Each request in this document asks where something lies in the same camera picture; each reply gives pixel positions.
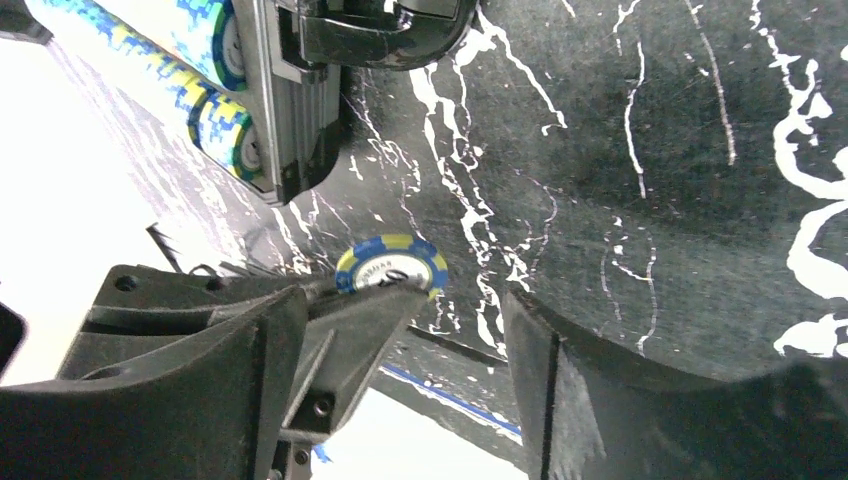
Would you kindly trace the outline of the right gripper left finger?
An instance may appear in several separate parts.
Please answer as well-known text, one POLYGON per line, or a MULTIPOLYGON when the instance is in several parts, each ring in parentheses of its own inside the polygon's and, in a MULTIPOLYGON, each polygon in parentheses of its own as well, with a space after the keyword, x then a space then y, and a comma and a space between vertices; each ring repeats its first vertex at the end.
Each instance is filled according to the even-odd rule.
POLYGON ((307 320, 288 288, 81 379, 1 391, 5 479, 264 479, 307 320))

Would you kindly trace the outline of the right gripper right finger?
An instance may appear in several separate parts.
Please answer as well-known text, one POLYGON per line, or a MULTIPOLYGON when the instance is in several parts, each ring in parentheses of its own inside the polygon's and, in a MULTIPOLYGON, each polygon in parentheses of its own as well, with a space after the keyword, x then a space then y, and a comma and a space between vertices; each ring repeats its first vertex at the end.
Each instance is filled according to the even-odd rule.
POLYGON ((843 479, 847 363, 717 381, 647 359, 524 291, 503 305, 532 479, 843 479))

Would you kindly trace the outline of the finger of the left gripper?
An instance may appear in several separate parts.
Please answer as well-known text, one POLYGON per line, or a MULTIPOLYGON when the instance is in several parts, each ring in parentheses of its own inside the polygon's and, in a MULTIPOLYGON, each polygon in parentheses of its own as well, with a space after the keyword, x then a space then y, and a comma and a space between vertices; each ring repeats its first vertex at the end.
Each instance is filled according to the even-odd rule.
POLYGON ((281 438, 318 444, 343 427, 399 332, 427 303, 428 293, 409 284, 313 301, 281 438))
POLYGON ((188 273, 118 265, 107 274, 57 377, 87 374, 151 352, 250 309, 289 286, 309 301, 332 294, 332 277, 281 275, 247 265, 200 265, 188 273))

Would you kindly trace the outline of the black poker set case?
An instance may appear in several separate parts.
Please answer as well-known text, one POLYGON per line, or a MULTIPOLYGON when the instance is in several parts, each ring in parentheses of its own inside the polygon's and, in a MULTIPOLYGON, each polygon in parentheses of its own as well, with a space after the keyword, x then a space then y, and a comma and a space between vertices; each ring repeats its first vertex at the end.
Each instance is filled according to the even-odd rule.
MULTIPOLYGON (((33 1, 1 5, 1 35, 46 44, 59 40, 129 96, 70 42, 40 21, 33 1)), ((246 181, 161 122, 168 133, 215 163, 272 206, 319 184, 337 154, 341 72, 346 67, 410 71, 445 56, 469 28, 473 1, 230 1, 247 88, 232 98, 253 117, 263 171, 246 181)))

